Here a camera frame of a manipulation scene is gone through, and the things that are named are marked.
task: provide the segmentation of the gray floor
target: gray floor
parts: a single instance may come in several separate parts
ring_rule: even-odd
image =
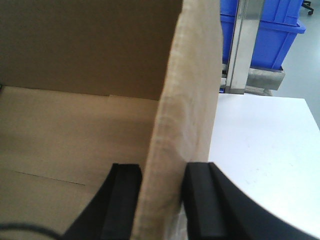
[[[306,26],[304,34],[298,34],[282,67],[285,78],[277,97],[303,98],[320,127],[320,0],[312,0],[314,14],[302,8],[300,21]]]

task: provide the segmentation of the cardboard flap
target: cardboard flap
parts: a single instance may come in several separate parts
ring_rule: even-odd
[[[185,0],[170,51],[132,240],[178,240],[169,228],[180,207],[186,162],[208,160],[221,81],[219,1]]]

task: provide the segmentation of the metal frame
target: metal frame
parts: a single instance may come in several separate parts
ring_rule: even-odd
[[[264,3],[265,0],[238,0],[229,63],[221,79],[226,93],[245,92]]]

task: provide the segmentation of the cardboard box bottom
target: cardboard box bottom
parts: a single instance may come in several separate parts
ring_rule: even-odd
[[[4,87],[0,92],[0,222],[63,233],[112,163],[145,166],[158,101]],[[13,239],[35,238],[13,232]]]

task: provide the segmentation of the cardboard box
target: cardboard box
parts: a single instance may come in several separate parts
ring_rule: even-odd
[[[185,164],[208,159],[219,12],[212,0],[1,1],[0,222],[63,233],[112,163],[139,163],[131,239],[180,238]]]

